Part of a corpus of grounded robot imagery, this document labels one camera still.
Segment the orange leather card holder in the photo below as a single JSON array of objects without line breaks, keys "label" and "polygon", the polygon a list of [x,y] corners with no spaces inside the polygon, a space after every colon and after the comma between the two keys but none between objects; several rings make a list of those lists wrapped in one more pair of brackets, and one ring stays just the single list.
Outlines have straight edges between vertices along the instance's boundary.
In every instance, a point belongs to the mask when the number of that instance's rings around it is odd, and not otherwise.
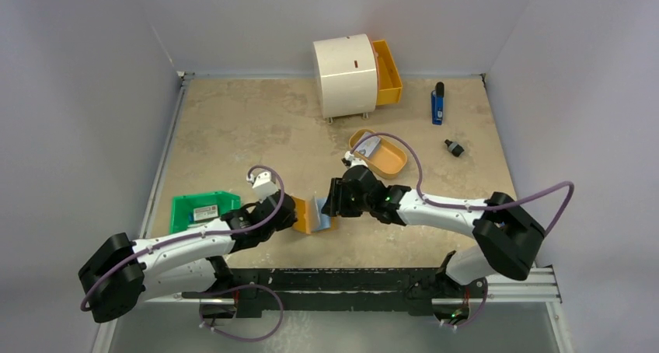
[{"label": "orange leather card holder", "polygon": [[326,203],[326,198],[313,197],[303,200],[298,197],[292,198],[295,203],[296,222],[293,230],[307,235],[325,232],[337,228],[336,219],[321,212]]}]

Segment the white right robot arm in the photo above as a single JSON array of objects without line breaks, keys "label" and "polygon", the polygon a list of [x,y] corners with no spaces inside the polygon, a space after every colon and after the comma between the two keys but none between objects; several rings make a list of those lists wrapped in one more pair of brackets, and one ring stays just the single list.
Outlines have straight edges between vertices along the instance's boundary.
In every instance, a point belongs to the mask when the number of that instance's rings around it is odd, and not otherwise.
[{"label": "white right robot arm", "polygon": [[412,187],[384,185],[366,166],[352,166],[331,180],[321,212],[342,218],[368,213],[384,224],[434,227],[474,239],[475,246],[449,254],[436,276],[438,290],[447,296],[491,274],[524,281],[546,237],[545,229],[505,193],[463,201],[439,197],[432,205]]}]

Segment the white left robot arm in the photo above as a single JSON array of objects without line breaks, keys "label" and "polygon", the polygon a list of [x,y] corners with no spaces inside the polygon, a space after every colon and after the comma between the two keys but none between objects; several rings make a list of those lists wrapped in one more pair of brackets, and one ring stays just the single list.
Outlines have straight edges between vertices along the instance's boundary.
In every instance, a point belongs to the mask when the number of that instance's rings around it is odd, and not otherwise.
[{"label": "white left robot arm", "polygon": [[221,298],[232,277],[221,270],[225,255],[248,250],[297,221],[292,196],[277,191],[196,228],[154,239],[110,236],[78,271],[85,293],[80,305],[97,323],[115,320],[141,302],[179,292]]}]

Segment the silver VIP credit card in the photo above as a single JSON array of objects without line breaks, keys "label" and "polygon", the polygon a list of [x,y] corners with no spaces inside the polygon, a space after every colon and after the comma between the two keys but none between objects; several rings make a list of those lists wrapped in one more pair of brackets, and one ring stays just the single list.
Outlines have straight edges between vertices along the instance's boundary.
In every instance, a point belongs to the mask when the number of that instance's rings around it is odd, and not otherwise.
[{"label": "silver VIP credit card", "polygon": [[359,145],[355,152],[370,159],[380,148],[382,139],[379,136],[371,136],[370,132],[365,132],[358,142]]}]

